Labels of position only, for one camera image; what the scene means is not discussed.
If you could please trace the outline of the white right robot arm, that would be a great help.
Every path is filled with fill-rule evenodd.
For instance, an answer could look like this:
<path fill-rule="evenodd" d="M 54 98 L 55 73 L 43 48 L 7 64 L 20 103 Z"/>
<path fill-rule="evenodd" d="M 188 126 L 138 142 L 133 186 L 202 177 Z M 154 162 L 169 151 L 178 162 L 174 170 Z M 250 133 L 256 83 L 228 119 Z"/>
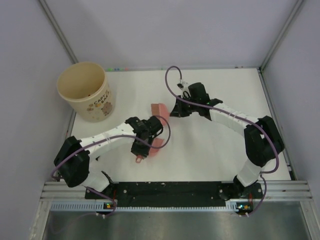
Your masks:
<path fill-rule="evenodd" d="M 251 117 L 230 108 L 220 99 L 211 99 L 200 82 L 188 84 L 181 81 L 177 86 L 181 94 L 176 96 L 171 117 L 184 118 L 198 113 L 244 138 L 247 160 L 233 179 L 233 192 L 237 197 L 245 198 L 251 193 L 251 185 L 258 180 L 269 161 L 276 161 L 272 173 L 279 167 L 279 154 L 285 145 L 274 120 L 267 115 L 262 118 Z"/>

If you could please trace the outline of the pink dustpan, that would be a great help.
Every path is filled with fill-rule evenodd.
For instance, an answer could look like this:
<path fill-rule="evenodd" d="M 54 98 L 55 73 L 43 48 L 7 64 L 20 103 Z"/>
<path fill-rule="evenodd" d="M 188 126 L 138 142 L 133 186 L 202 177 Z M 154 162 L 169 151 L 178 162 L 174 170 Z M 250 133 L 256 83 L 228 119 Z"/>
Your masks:
<path fill-rule="evenodd" d="M 136 158 L 135 158 L 135 162 L 137 164 L 140 164 L 142 162 L 142 160 L 146 159 L 147 157 L 154 157 L 160 149 L 158 148 L 155 148 L 155 147 L 161 147 L 162 144 L 164 143 L 164 139 L 162 138 L 158 138 L 156 137 L 153 141 L 152 141 L 152 147 L 148 149 L 148 153 L 146 156 L 142 156 L 142 155 L 138 155 Z"/>

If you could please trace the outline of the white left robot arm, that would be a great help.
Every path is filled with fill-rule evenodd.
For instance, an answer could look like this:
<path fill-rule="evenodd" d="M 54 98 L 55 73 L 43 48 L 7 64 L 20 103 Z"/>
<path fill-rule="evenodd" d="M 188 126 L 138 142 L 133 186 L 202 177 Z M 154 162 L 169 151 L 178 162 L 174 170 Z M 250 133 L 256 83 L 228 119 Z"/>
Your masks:
<path fill-rule="evenodd" d="M 135 161 L 140 163 L 167 144 L 158 137 L 167 124 L 168 121 L 162 116 L 155 115 L 149 119 L 135 116 L 111 130 L 90 137 L 77 139 L 70 136 L 53 161 L 55 171 L 69 188 L 89 187 L 102 198 L 109 198 L 114 191 L 112 181 L 94 162 L 110 150 L 131 144 L 130 151 L 135 155 Z"/>

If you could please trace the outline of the pink hand brush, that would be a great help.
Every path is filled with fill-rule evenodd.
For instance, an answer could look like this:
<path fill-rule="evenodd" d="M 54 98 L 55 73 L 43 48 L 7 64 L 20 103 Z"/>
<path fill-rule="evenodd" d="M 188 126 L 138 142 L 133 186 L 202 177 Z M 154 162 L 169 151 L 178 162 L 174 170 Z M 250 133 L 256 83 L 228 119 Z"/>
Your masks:
<path fill-rule="evenodd" d="M 157 116 L 163 126 L 168 125 L 170 113 L 164 103 L 152 103 L 151 113 L 153 116 Z"/>

